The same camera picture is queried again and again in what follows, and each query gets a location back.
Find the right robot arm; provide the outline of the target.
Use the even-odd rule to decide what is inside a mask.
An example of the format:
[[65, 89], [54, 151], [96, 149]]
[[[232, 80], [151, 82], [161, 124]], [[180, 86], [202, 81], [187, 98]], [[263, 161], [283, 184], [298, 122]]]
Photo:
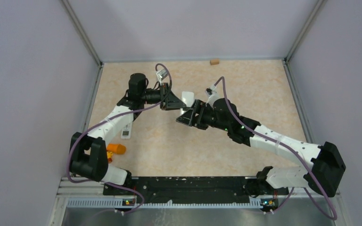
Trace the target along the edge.
[[335, 144], [311, 144], [277, 133], [240, 115], [236, 106], [224, 98], [212, 105], [196, 99], [176, 121], [201, 130], [208, 127], [224, 130], [238, 144], [264, 149], [297, 164], [290, 168], [265, 167], [258, 172], [257, 187], [263, 194], [270, 194], [276, 188], [301, 187], [334, 197], [346, 170]]

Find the white remote control back up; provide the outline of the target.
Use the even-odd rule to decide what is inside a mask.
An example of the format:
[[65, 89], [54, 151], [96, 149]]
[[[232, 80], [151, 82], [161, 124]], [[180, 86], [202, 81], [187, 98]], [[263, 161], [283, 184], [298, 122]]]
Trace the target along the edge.
[[185, 104], [185, 106], [180, 109], [180, 115], [183, 115], [185, 112], [187, 112], [192, 107], [192, 105], [194, 103], [194, 100], [195, 100], [194, 92], [183, 91], [181, 93], [181, 100]]

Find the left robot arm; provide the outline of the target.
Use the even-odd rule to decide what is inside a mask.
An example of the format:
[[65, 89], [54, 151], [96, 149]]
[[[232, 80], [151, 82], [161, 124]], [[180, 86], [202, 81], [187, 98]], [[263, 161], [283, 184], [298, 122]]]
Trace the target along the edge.
[[108, 162], [107, 147], [109, 142], [127, 125], [149, 109], [159, 106], [161, 109], [177, 110], [186, 105], [173, 94], [172, 83], [163, 82], [171, 78], [166, 69], [156, 72], [158, 88], [148, 88], [148, 80], [142, 73], [130, 76], [125, 95], [116, 104], [111, 113], [100, 123], [83, 133], [76, 132], [72, 136], [66, 172], [77, 174], [86, 181], [113, 183], [120, 194], [128, 194], [132, 190], [132, 181], [127, 179], [128, 172], [112, 166]]

